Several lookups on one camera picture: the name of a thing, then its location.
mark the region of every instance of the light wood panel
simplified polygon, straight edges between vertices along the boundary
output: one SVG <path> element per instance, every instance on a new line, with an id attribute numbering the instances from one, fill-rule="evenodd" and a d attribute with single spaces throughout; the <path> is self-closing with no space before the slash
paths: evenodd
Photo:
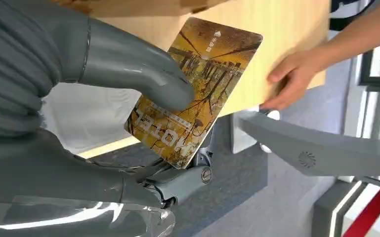
<path id="1" fill-rule="evenodd" d="M 275 93 L 276 86 L 266 81 L 267 74 L 289 53 L 314 47 L 326 39 L 329 6 L 329 0 L 229 0 L 193 15 L 259 33 L 264 37 L 262 45 L 220 113 L 221 116 L 261 104 Z M 135 0 L 135 5 L 128 7 L 130 10 L 123 11 L 127 12 L 123 16 L 99 19 L 163 50 L 169 48 L 190 16 L 176 16 L 174 13 L 168 16 L 165 12 L 159 16 L 155 10 L 152 13 L 146 10 L 142 15 L 137 9 L 145 7 L 145 0 Z M 95 15 L 104 15 L 104 9 L 95 12 Z M 324 81 L 325 73 L 319 73 L 310 87 L 322 85 Z M 118 141 L 113 143 L 117 145 L 108 144 L 108 150 L 98 148 L 97 153 L 89 151 L 85 154 L 86 157 L 94 156 L 134 143 L 135 139 Z"/>

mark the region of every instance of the human hand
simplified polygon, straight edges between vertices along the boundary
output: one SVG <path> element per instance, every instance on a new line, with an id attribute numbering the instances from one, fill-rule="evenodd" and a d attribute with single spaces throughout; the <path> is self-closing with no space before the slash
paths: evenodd
<path id="1" fill-rule="evenodd" d="M 279 94 L 268 99 L 261 109 L 283 110 L 300 99 L 315 74 L 325 68 L 322 53 L 318 49 L 297 52 L 286 57 L 268 75 L 270 83 L 278 83 L 287 79 L 287 84 Z"/>

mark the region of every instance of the gray plastic arm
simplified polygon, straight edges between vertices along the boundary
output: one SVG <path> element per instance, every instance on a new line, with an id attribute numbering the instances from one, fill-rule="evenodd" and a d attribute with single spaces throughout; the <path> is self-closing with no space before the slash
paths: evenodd
<path id="1" fill-rule="evenodd" d="M 136 89 L 168 110 L 183 110 L 194 92 L 164 51 L 125 31 L 43 0 L 7 0 L 40 23 L 59 50 L 62 82 Z"/>
<path id="2" fill-rule="evenodd" d="M 380 140 L 307 129 L 258 112 L 238 114 L 240 128 L 306 175 L 378 176 Z"/>

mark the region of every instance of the metal screw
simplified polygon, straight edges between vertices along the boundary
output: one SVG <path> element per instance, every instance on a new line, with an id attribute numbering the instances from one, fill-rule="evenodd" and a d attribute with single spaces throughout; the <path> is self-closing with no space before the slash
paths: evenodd
<path id="1" fill-rule="evenodd" d="M 211 169 L 206 167 L 202 171 L 202 182 L 208 184 L 211 180 Z"/>

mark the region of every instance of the robotic hand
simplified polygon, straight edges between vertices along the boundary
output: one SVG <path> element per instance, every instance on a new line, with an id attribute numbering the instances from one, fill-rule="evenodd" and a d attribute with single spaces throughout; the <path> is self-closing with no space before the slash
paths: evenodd
<path id="1" fill-rule="evenodd" d="M 132 88 L 168 110 L 193 89 L 164 51 L 41 0 L 0 0 L 0 136 L 37 129 L 34 114 L 59 82 Z"/>
<path id="2" fill-rule="evenodd" d="M 46 1 L 0 0 L 0 237 L 168 235 L 168 207 L 210 181 L 211 152 L 179 171 L 74 156 L 40 129 L 41 98 L 59 82 L 133 88 L 168 110 L 193 99 L 155 46 Z"/>

